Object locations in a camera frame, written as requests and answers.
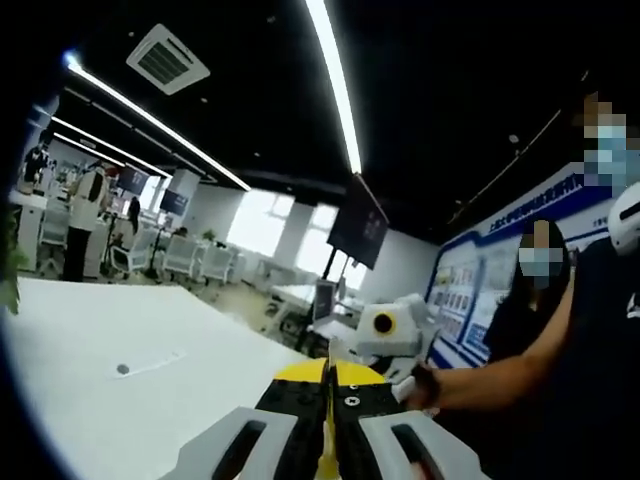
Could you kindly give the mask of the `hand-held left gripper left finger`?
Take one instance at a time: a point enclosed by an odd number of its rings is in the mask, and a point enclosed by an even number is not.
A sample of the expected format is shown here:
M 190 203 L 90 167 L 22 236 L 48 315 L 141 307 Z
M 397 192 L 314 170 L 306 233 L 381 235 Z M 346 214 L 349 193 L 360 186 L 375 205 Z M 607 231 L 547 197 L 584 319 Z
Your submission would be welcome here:
M 179 450 L 174 479 L 312 479 L 323 451 L 328 363 L 277 373 L 253 408 L 237 407 Z

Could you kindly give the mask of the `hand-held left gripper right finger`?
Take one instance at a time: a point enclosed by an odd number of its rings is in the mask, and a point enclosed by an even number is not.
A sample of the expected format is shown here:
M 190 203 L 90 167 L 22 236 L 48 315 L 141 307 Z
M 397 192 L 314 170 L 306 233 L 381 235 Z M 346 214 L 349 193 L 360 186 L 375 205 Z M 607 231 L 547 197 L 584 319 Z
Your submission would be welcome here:
M 332 417 L 343 479 L 484 479 L 478 455 L 428 415 L 403 409 L 369 367 L 337 360 Z

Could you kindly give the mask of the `person's right hand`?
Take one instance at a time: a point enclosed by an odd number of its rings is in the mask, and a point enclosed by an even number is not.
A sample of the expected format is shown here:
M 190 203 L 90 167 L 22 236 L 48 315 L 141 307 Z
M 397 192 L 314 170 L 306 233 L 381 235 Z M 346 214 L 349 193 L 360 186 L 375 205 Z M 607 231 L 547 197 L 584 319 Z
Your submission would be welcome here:
M 440 412 L 437 406 L 441 392 L 441 384 L 436 371 L 424 362 L 416 365 L 411 371 L 415 386 L 406 400 L 408 410 L 416 410 L 430 417 Z

